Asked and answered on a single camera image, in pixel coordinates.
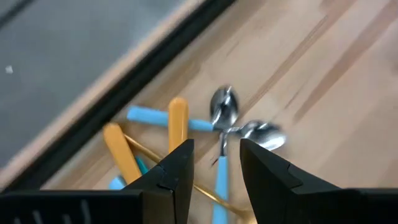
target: blue handle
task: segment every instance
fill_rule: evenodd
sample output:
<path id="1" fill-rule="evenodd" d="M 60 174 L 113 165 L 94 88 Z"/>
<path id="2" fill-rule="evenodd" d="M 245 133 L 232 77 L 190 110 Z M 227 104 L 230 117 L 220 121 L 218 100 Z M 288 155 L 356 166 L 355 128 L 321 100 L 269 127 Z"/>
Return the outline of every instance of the blue handle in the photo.
<path id="1" fill-rule="evenodd" d="M 222 199 L 228 200 L 228 160 L 226 156 L 218 158 L 216 194 Z M 228 224 L 227 209 L 217 203 L 214 203 L 212 224 Z"/>
<path id="2" fill-rule="evenodd" d="M 144 164 L 144 161 L 140 157 L 136 157 L 137 165 L 139 170 L 141 171 L 141 174 L 146 174 L 148 173 L 149 169 L 148 167 Z M 126 186 L 126 181 L 124 181 L 123 177 L 117 176 L 115 177 L 111 183 L 109 183 L 108 188 L 110 190 L 121 190 Z"/>
<path id="3" fill-rule="evenodd" d="M 132 106 L 127 113 L 127 119 L 130 121 L 167 127 L 169 114 L 165 111 Z M 210 122 L 200 119 L 189 119 L 188 127 L 189 129 L 197 131 L 213 131 L 213 125 Z"/>

